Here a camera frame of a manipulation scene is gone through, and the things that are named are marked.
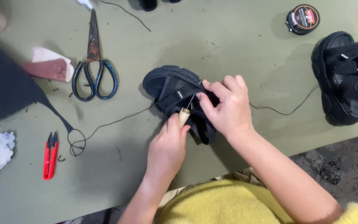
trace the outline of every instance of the fuzzy yellow sweater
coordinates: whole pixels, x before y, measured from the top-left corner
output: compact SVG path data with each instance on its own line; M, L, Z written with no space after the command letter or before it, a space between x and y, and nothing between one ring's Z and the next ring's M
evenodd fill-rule
M164 206L157 223L293 223L271 193L241 181L221 180L182 191ZM334 224L358 224L358 204L349 203Z

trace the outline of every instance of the shoe polish lid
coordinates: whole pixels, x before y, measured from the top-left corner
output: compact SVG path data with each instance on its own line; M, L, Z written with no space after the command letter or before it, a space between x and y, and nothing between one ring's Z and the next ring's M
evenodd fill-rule
M288 13L285 24L290 32L297 35L306 35L320 24L320 14L311 5L298 5Z

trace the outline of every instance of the scissor blade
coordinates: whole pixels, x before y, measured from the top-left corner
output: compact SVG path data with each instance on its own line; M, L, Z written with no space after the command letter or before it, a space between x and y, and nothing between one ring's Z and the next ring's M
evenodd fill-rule
M91 22L89 23L89 40L88 40L88 53L87 61L99 61L100 55L100 44L99 44L99 32L97 28L96 11L92 9Z

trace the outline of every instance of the floor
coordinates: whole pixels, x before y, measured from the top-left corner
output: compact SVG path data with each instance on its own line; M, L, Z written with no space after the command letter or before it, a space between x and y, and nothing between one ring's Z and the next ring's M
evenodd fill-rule
M343 206L358 202L358 138L291 157ZM126 205L83 216L83 224L115 224Z

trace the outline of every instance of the finger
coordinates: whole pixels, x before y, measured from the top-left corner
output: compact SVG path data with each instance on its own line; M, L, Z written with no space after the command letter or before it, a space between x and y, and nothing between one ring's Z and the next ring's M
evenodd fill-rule
M204 79L202 84L206 90L213 92L219 99L225 99L231 94L231 91L224 87L221 83L210 83Z
M181 139L181 143L182 143L183 148L186 148L186 136L187 136L187 132L189 130L190 130L190 125L185 125L180 130L180 139Z
M232 76L227 75L223 78L221 84L225 86L228 90L234 92L240 89L240 86L236 79L234 79Z
M236 75L234 79L237 81L238 85L242 88L248 91L246 82L244 81L244 78L241 75Z
M162 125L161 131L160 131L160 135L167 133L167 129L168 129L168 121L166 121L164 123L164 125Z
M174 113L168 119L168 133L178 133L179 132L179 114Z
M212 119L217 114L217 109L212 105L211 100L205 93L197 93L197 98L200 100L201 109L208 119Z

